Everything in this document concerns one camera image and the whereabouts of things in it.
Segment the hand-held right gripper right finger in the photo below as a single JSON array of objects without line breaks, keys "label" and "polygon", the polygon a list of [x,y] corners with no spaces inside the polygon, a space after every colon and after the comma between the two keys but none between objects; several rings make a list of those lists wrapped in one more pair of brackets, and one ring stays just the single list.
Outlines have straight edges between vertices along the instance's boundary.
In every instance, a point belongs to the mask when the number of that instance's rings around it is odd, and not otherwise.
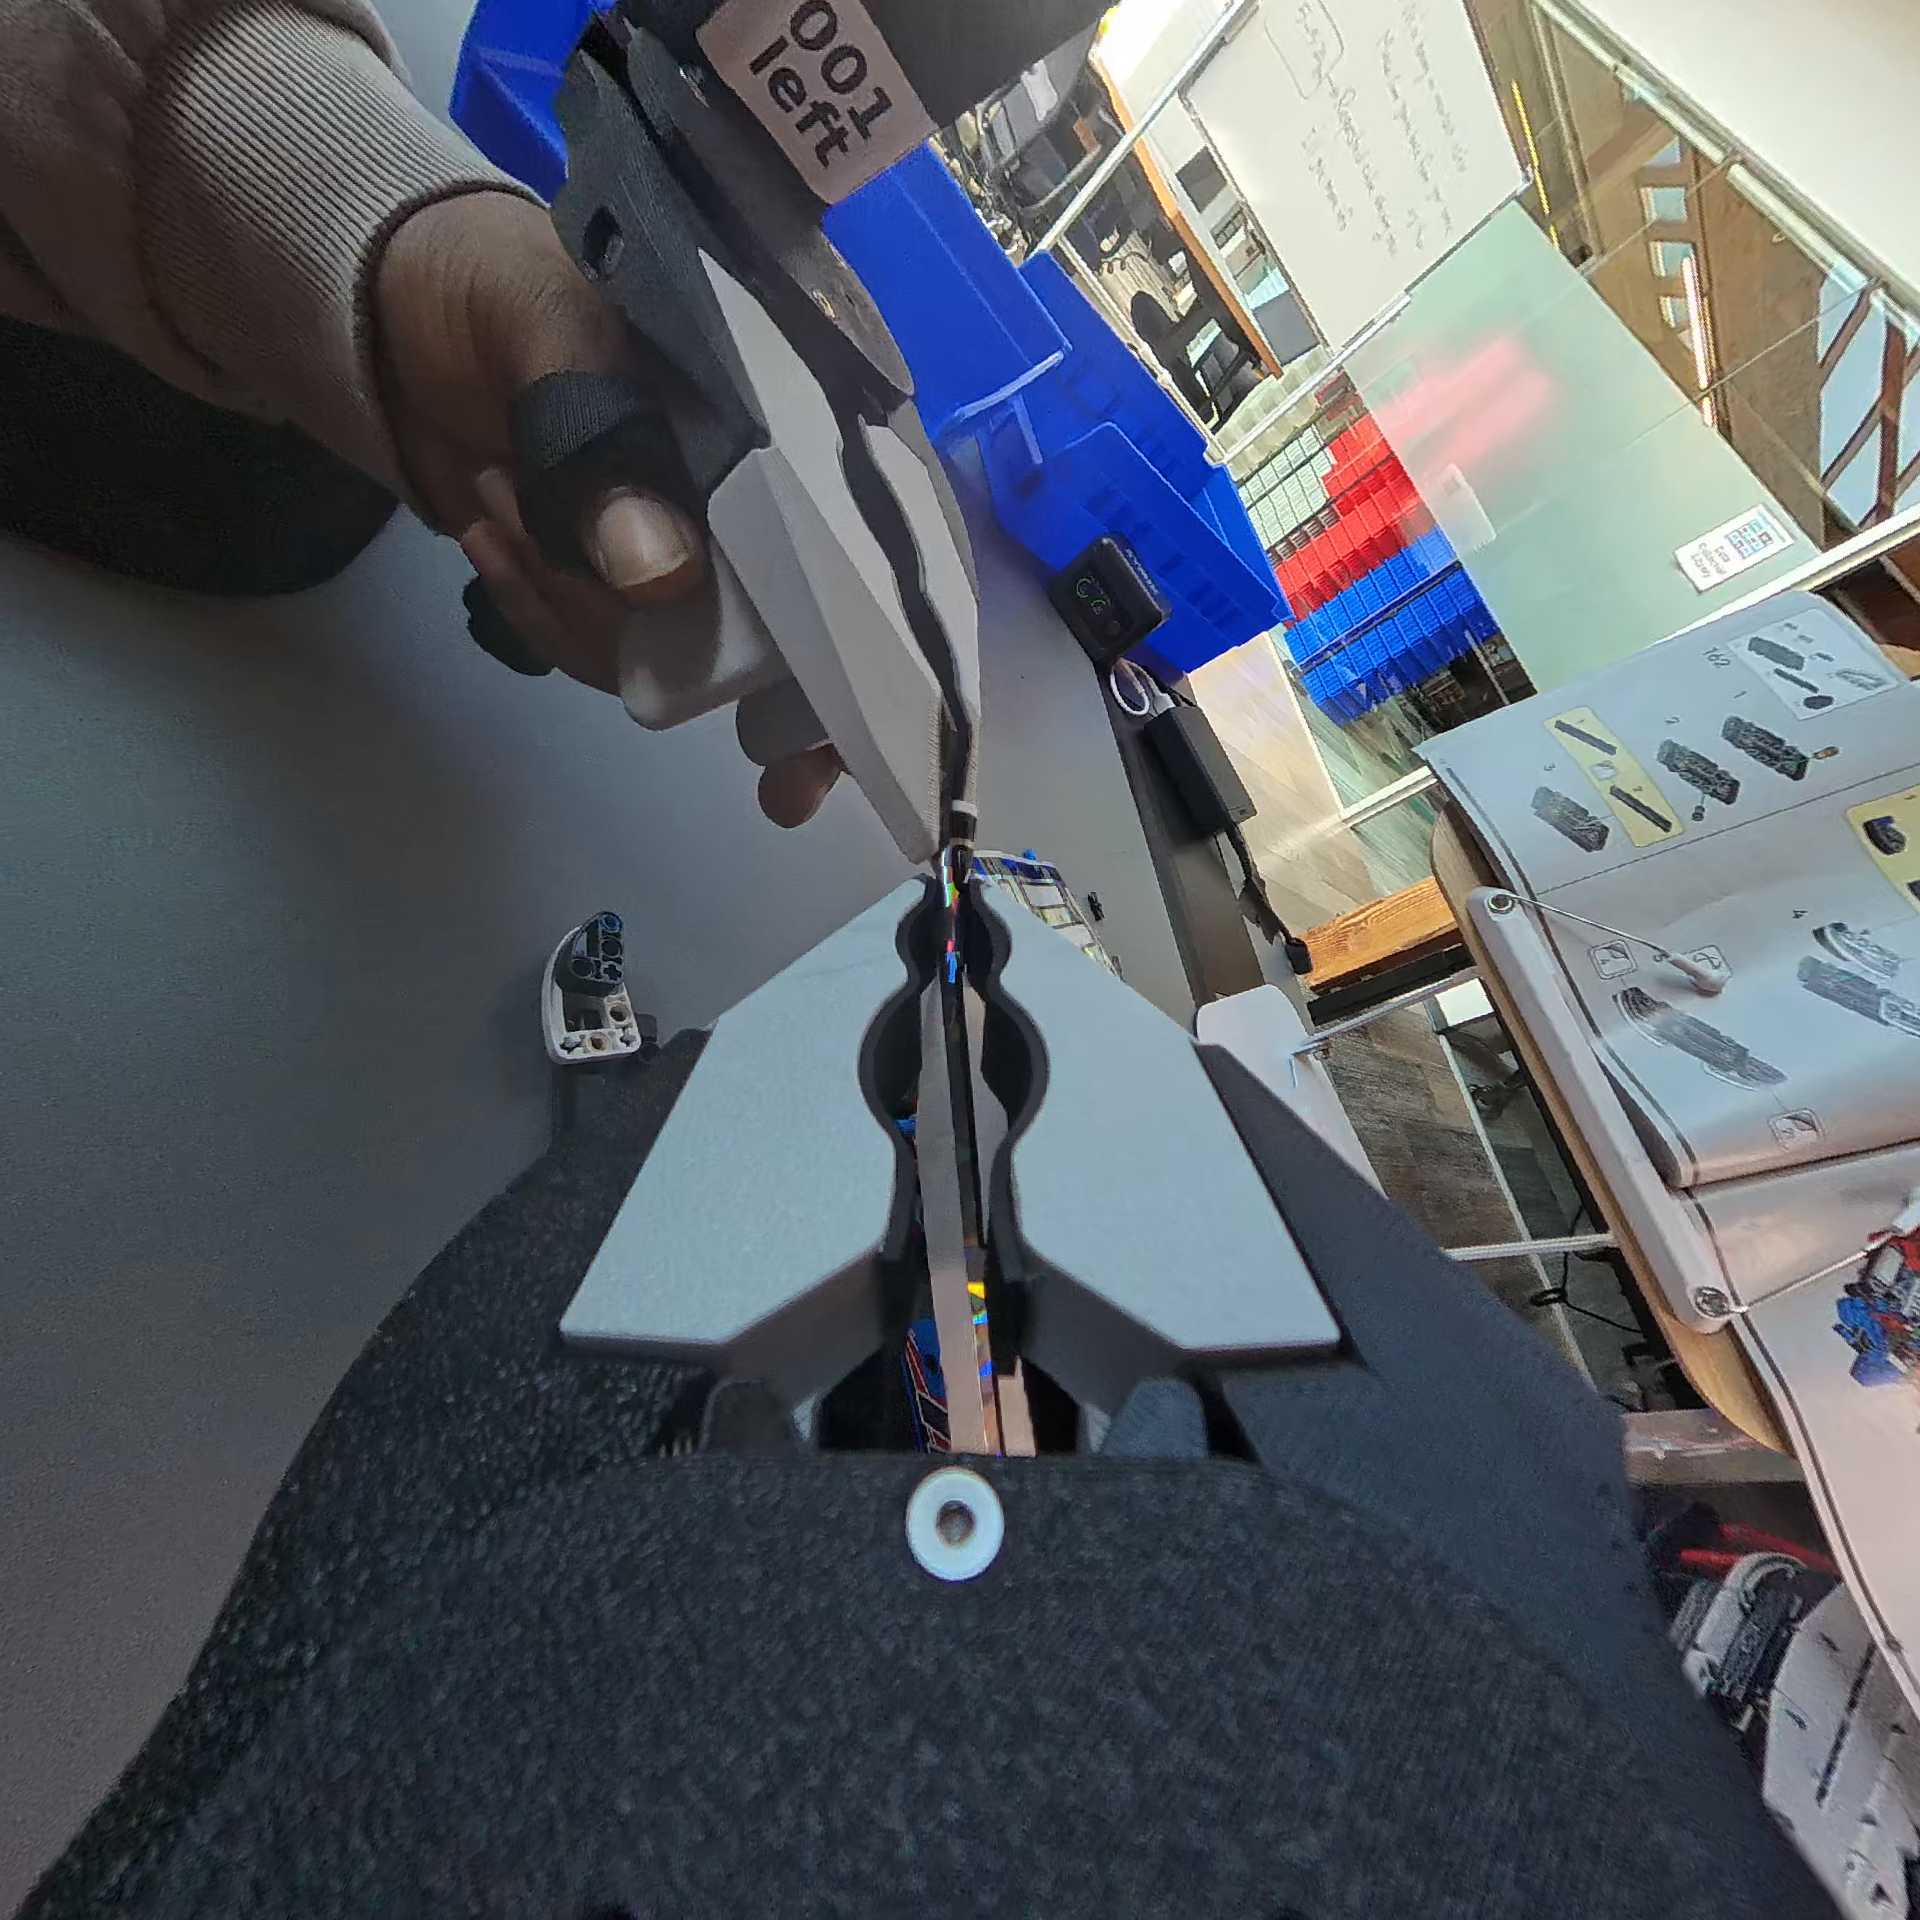
[{"label": "hand-held right gripper right finger", "polygon": [[989,1248],[1015,1352],[1118,1414],[1141,1382],[1321,1359],[1337,1316],[1203,1048],[1003,886],[975,886]]}]

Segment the sticker sheet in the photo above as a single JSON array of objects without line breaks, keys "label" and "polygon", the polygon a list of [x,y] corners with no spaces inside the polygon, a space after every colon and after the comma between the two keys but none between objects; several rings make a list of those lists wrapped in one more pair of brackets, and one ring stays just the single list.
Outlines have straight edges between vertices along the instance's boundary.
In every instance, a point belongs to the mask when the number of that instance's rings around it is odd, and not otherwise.
[{"label": "sticker sheet", "polygon": [[892,1126],[910,1150],[913,1193],[907,1317],[892,1344],[892,1372],[907,1435],[926,1455],[1038,1455],[1048,1448],[1048,1427],[1068,1427],[1062,1445],[1075,1442],[1075,1414],[1060,1414],[1062,1397],[1035,1393],[1015,1352],[1009,1289],[991,1263],[991,1163],[1009,1123],[981,1077],[989,1012],[966,959],[975,897],[989,890],[1118,972],[1100,937],[1101,907],[1086,905],[1060,861],[1035,848],[949,848],[932,864],[926,905],[903,926],[913,1084],[899,1096]]}]

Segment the white curved frame brick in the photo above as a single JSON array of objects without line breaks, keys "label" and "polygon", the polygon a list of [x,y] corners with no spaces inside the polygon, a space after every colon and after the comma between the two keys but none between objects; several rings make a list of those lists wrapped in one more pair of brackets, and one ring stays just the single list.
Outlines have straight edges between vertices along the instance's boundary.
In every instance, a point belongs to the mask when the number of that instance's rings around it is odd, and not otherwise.
[{"label": "white curved frame brick", "polygon": [[659,1048],[655,1017],[639,1009],[631,989],[617,1001],[560,997],[548,973],[557,951],[548,954],[540,984],[543,1048],[554,1067],[611,1067],[622,1060],[652,1060]]}]

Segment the grey desk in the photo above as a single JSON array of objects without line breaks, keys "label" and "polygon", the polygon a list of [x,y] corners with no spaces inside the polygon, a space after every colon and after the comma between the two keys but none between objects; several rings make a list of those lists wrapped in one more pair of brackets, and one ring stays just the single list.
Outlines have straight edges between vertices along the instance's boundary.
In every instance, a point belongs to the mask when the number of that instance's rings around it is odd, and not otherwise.
[{"label": "grey desk", "polygon": [[398,513],[287,600],[4,541],[4,1916],[189,1679],[376,1325],[548,1146],[598,907],[674,1037],[913,875],[469,637]]}]

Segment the white rounded pad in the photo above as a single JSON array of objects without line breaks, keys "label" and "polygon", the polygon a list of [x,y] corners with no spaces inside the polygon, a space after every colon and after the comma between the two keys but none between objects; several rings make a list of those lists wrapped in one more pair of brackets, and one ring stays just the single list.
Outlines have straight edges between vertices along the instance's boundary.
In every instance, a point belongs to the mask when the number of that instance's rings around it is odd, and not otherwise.
[{"label": "white rounded pad", "polygon": [[1297,1002],[1263,984],[1199,1008],[1190,1024],[1199,1045],[1229,1052],[1265,1093],[1272,1093],[1314,1136],[1321,1136],[1357,1178],[1381,1191],[1381,1179],[1338,1101],[1331,1069]]}]

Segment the blue storage bin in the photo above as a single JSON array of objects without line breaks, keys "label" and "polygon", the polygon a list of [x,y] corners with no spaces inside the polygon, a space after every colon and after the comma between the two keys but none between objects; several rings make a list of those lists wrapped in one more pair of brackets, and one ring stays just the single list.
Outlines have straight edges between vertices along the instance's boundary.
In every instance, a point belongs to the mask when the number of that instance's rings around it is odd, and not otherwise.
[{"label": "blue storage bin", "polygon": [[1149,652],[1177,677],[1265,637],[1283,591],[1203,428],[1054,260],[1020,277],[1068,363],[975,435],[998,525],[1047,577],[1100,534],[1131,541],[1174,607]]},{"label": "blue storage bin", "polygon": [[[450,121],[540,199],[564,189],[557,92],[594,11],[603,6],[470,5],[469,11]],[[932,147],[831,205],[827,235],[899,344],[926,433],[938,450],[981,435],[998,408],[1068,363],[1068,336]]]}]

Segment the black office chair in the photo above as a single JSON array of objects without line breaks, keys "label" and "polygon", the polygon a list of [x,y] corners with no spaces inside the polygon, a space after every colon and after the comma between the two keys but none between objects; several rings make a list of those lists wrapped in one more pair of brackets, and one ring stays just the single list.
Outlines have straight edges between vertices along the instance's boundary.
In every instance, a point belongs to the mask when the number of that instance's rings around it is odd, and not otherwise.
[{"label": "black office chair", "polygon": [[1217,408],[1211,408],[1211,398],[1209,398],[1203,377],[1188,363],[1177,318],[1149,292],[1133,292],[1126,312],[1131,312],[1139,340],[1153,351],[1153,357],[1165,371],[1165,384],[1180,392],[1188,412],[1206,428],[1211,428],[1217,425]]}]

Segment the wooden plank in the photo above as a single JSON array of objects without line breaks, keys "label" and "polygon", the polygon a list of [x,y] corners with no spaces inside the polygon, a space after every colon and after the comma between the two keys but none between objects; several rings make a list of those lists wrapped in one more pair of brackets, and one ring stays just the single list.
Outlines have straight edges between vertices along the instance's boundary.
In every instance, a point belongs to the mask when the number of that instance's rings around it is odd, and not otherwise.
[{"label": "wooden plank", "polygon": [[1381,982],[1456,951],[1465,954],[1451,897],[1430,875],[1309,928],[1303,946],[1311,957],[1303,984],[1314,997]]}]

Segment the stack of red crates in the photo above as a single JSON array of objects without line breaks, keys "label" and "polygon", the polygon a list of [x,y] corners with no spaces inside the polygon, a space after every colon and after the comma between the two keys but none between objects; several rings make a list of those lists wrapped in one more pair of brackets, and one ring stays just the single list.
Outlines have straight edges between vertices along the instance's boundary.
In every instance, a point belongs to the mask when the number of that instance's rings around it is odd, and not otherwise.
[{"label": "stack of red crates", "polygon": [[1374,567],[1436,531],[1436,518],[1380,421],[1362,416],[1331,435],[1321,507],[1288,531],[1268,559],[1290,616],[1309,616]]}]

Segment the wooden booklet stand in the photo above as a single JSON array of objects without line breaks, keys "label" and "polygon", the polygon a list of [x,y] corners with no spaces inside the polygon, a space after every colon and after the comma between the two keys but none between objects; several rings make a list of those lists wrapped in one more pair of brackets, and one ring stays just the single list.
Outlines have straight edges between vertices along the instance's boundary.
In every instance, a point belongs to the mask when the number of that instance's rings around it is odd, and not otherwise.
[{"label": "wooden booklet stand", "polygon": [[1567,997],[1545,989],[1545,972],[1524,972],[1524,959],[1545,951],[1531,915],[1524,907],[1506,915],[1473,907],[1497,886],[1497,868],[1456,805],[1442,807],[1430,834],[1430,875],[1552,1133],[1586,1187],[1591,1219],[1622,1254],[1634,1298],[1675,1356],[1678,1375],[1748,1440],[1797,1460],[1794,1435],[1779,1420],[1771,1393],[1729,1317],[1696,1325],[1695,1316],[1674,1308],[1668,1280],[1704,1280],[1704,1264],[1678,1248],[1683,1212],[1647,1163],[1608,1073],[1583,1045]]}]

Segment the stack of blue crates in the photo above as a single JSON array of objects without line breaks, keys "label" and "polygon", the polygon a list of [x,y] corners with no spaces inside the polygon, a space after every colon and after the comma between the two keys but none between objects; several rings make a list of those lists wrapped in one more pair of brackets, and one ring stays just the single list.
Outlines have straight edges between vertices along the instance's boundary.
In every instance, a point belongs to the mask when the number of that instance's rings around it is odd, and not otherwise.
[{"label": "stack of blue crates", "polygon": [[1500,637],[1447,531],[1423,531],[1283,626],[1309,703],[1353,724]]}]

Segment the brick instruction booklet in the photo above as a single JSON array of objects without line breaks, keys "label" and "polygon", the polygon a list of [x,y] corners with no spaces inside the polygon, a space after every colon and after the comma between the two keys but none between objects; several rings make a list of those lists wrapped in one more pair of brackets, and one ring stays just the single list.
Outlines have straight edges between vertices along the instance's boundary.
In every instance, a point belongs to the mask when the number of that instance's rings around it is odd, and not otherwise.
[{"label": "brick instruction booklet", "polygon": [[1916,681],[1815,591],[1423,745],[1916,1701]]}]

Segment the frosted glass partition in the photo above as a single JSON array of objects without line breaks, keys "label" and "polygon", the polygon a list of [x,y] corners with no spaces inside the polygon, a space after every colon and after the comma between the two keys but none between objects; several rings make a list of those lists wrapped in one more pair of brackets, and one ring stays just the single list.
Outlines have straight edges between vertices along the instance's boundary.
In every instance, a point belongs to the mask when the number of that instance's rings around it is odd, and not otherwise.
[{"label": "frosted glass partition", "polygon": [[[1531,201],[1429,273],[1338,369],[1536,688],[1720,614],[1825,551],[1820,318],[1831,273],[1741,195],[1695,279],[1634,232],[1575,264]],[[1695,591],[1675,545],[1767,507],[1791,557]]]}]

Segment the small paper notice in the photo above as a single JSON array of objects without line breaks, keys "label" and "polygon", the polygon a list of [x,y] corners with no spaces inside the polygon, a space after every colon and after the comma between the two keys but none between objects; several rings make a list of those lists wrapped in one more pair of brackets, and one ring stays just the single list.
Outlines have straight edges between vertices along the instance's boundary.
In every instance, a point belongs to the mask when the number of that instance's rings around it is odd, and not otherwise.
[{"label": "small paper notice", "polygon": [[1674,559],[1695,591],[1715,591],[1771,559],[1791,557],[1794,545],[1797,531],[1767,507],[1753,507],[1675,545]]}]

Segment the toy car set box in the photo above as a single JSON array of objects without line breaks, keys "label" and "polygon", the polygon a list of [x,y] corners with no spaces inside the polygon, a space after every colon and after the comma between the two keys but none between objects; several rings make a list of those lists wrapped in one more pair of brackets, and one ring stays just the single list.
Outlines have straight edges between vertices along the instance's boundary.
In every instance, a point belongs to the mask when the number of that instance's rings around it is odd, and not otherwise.
[{"label": "toy car set box", "polygon": [[1846,1916],[1916,1916],[1916,1711],[1840,1563],[1709,1502],[1655,1502],[1643,1553],[1695,1694]]}]

